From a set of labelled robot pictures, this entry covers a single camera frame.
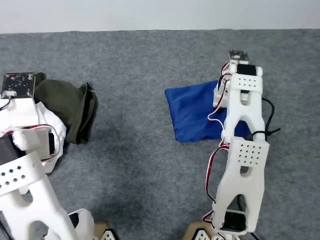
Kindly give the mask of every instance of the olive green fabric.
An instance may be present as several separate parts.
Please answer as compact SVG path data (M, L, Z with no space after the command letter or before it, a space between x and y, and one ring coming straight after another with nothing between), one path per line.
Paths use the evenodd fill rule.
M34 98L63 121L67 128L65 141L86 143L98 108L98 99L91 86L85 83L76 88L65 81L44 79L43 73L35 78Z

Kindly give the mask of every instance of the blue bag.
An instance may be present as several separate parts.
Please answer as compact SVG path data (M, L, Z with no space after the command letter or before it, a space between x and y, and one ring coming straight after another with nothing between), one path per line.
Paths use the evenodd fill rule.
M169 104L170 114L178 142L198 142L206 139L220 139L221 125L217 121L209 121L208 114L214 111L214 89L218 81L202 84L167 88L164 93ZM225 121L227 109L218 110L211 118ZM235 128L235 135L247 137L250 130L244 121Z

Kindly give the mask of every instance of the electrical cable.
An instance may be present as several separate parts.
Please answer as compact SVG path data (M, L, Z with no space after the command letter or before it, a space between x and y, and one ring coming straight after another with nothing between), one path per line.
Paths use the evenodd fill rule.
M52 155L52 156L50 156L48 158L45 158L45 159L41 159L41 162L46 162L46 161L48 161L50 159L53 159L55 156L57 156L59 154L59 152L61 150L61 143L60 143L59 135L58 135L56 129L53 126L49 125L49 124L37 124L37 125L22 127L22 129L39 129L39 128L45 128L45 127L49 127L49 128L51 128L53 130L53 132L54 132L54 134L56 136L56 139L58 140L58 150L55 152L54 155ZM4 134L4 136L12 134L13 132L14 132L13 130L7 131Z
M222 237L223 240L226 240L226 238L224 236L222 236L219 232L218 232L218 235L220 235L220 237Z
M224 150L229 150L229 147L228 146L220 146L218 147L210 156L209 158L209 162L208 162L208 167L207 167L207 170L206 170L206 175L205 175L205 192L206 194L209 196L209 198L214 202L216 203L216 200L215 198L209 193L208 191L208 185L209 185L209 177L210 177L210 173L211 173L211 166L212 166L212 162L215 158L215 155L216 153L220 150L220 149L224 149Z
M266 122L266 124L265 124L265 129L264 129L264 131L263 131L263 130L255 131L255 132L253 132L253 133L251 134L251 137L253 137L253 136L256 135L256 134L264 134L264 136L265 136L264 139L267 141L267 140L268 140L268 136L270 136L270 135L272 135L272 134L274 134L274 133L276 133L276 132L279 132L279 131L281 130L281 128L277 128L277 129L275 129L275 130L269 131L269 126L270 126L271 120L272 120L272 118L274 117L274 114L275 114L275 105L274 105L269 99L267 99L267 98L265 98L265 97L262 97L261 99L262 99L263 101L265 101L265 102L267 102L267 103L270 104L270 106L271 106L271 113L270 113L270 115L269 115L269 117L268 117L268 120L267 120L267 122Z
M14 240L14 238L9 234L8 230L6 229L5 225L0 221L0 228L5 233L5 236L8 240Z
M6 109L6 108L9 106L9 104L10 104L10 102L11 102L11 100L12 100L13 98L14 98L13 96L9 96L9 97L8 97L9 101L8 101L5 105L3 105L2 107L0 107L0 111Z
M227 90L227 82L228 82L228 81L229 81L229 80L225 80L225 82L224 82L223 91L222 91L222 94L221 94L221 97L220 97L218 103L216 104L215 110L207 116L207 118L208 118L209 121L212 121L212 118L210 118L210 116L213 115L213 114L215 114L215 113L220 109L220 104L221 104L221 102L222 102L222 100L223 100L223 98L224 98L224 95L225 95L225 93L226 93L226 90Z
M238 204L239 210L240 210L241 212L243 212L244 209L243 209L243 207L241 206L240 196L241 196L241 195L238 195L238 196L236 197L236 202L237 202L237 204ZM254 239L260 240L253 232L250 232L250 234L251 234L251 236L252 236Z

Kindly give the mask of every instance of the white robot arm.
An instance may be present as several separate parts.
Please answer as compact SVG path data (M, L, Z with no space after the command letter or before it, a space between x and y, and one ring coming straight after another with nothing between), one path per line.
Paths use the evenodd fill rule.
M226 107L227 114L218 149L228 151L224 175L218 185L216 198L212 200L211 223L216 236L214 240L233 240L247 232L255 231L262 204L265 180L264 170L269 151L266 142L265 122L262 118L263 71L249 64L246 52L230 51L229 62L221 70L221 77L214 89L215 111ZM245 121L253 140L235 136L239 121ZM206 191L214 154L208 165ZM237 196L243 195L245 211L228 209Z
M49 227L46 240L98 240L91 213L79 209L67 214L45 174L42 161L56 154L51 152L55 147L50 150L49 140L54 128L38 124L34 81L33 73L11 73L3 83L0 105L4 107L0 111L8 111L13 127L0 137L0 211L16 240L34 240L31 227L35 221ZM19 191L25 187L32 194L32 202L26 202Z

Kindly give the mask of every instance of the carpet floor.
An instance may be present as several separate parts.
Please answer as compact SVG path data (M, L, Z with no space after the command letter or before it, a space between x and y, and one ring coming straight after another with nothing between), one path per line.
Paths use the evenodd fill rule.
M49 175L57 198L67 212L86 208L107 221L121 240L178 240L211 208L204 180L219 141L176 142L164 90L216 80L229 49L246 50L263 68L263 96L275 105L270 129L281 128L269 137L256 234L316 239L320 30L3 34L0 75L34 71L91 83L99 108L90 141L66 147ZM266 120L270 107L262 111ZM213 193L226 160L219 153L213 164Z

